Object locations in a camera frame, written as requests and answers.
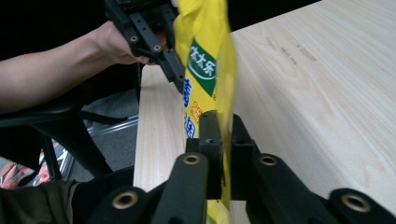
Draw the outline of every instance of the green label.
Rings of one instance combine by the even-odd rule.
[[[216,86],[216,60],[195,39],[192,40],[187,67],[207,94],[212,96]]]

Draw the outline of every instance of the human arm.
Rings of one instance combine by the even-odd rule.
[[[44,104],[110,65],[148,61],[108,21],[58,48],[0,62],[0,114]]]

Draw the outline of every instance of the human hand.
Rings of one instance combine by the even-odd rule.
[[[119,32],[112,21],[107,21],[98,29],[93,31],[94,39],[100,50],[107,55],[113,63],[131,64],[144,63],[154,64],[148,57],[136,57],[132,54],[128,42]],[[163,46],[166,46],[166,38],[163,33],[158,33],[157,37]]]

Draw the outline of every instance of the yellow plastic package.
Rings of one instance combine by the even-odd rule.
[[[186,68],[184,138],[199,137],[199,117],[217,110],[223,143],[221,201],[208,201],[207,223],[232,223],[230,161],[236,62],[226,0],[178,0],[176,53]]]

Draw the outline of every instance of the light wood surface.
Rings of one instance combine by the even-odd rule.
[[[360,190],[396,214],[396,1],[323,0],[232,33],[234,113],[262,152],[316,194]],[[184,152],[182,96],[142,80],[134,183],[165,181]]]

